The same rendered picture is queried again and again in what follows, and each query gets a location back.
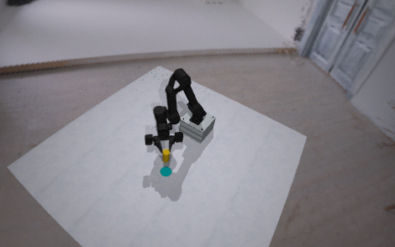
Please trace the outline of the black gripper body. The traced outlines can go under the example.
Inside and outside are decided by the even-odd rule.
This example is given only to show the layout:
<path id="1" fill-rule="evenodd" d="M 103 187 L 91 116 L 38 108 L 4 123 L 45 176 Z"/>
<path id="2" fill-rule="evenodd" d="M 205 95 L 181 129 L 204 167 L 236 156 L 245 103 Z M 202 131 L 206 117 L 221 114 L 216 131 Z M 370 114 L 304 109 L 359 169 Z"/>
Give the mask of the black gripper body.
<path id="1" fill-rule="evenodd" d="M 168 133 L 160 133 L 157 136 L 153 136 L 152 134 L 147 134 L 145 136 L 145 145 L 153 145 L 153 139 L 160 138 L 162 140 L 169 140 L 169 137 L 175 137 L 176 143 L 181 143 L 183 141 L 183 132 L 175 132 L 175 135 L 169 135 Z"/>

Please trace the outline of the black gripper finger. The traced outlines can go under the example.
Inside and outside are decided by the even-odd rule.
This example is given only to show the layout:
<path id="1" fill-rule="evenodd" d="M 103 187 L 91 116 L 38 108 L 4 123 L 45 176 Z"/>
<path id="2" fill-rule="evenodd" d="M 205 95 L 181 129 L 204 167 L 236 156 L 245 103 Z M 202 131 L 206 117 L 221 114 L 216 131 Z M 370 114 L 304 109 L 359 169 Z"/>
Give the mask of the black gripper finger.
<path id="1" fill-rule="evenodd" d="M 171 147 L 175 144 L 175 137 L 169 137 L 169 151 L 171 153 Z"/>
<path id="2" fill-rule="evenodd" d="M 160 142 L 160 138 L 157 139 L 153 139 L 153 144 L 154 146 L 156 146 L 158 148 L 158 150 L 161 152 L 162 154 L 162 148 L 161 148 L 161 142 Z"/>

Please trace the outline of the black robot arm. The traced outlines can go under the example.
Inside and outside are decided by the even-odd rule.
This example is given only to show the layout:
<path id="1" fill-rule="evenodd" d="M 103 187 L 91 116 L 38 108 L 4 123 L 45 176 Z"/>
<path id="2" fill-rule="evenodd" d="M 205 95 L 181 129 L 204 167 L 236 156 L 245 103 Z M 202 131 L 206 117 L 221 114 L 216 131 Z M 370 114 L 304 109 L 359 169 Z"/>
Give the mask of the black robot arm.
<path id="1" fill-rule="evenodd" d="M 176 88 L 173 88 L 175 80 L 180 85 Z M 192 112 L 192 117 L 189 119 L 189 121 L 195 123 L 196 125 L 199 125 L 203 121 L 203 117 L 206 116 L 207 113 L 203 110 L 203 107 L 196 99 L 191 88 L 191 83 L 191 77 L 182 68 L 175 70 L 171 75 L 165 88 L 168 108 L 166 108 L 166 106 L 155 106 L 153 108 L 156 127 L 158 125 L 157 135 L 160 133 L 170 134 L 172 125 L 178 124 L 180 122 L 181 118 L 176 107 L 176 95 L 182 90 L 185 92 L 189 101 L 187 103 L 187 107 Z M 168 119 L 170 123 L 167 123 L 166 119 Z"/>

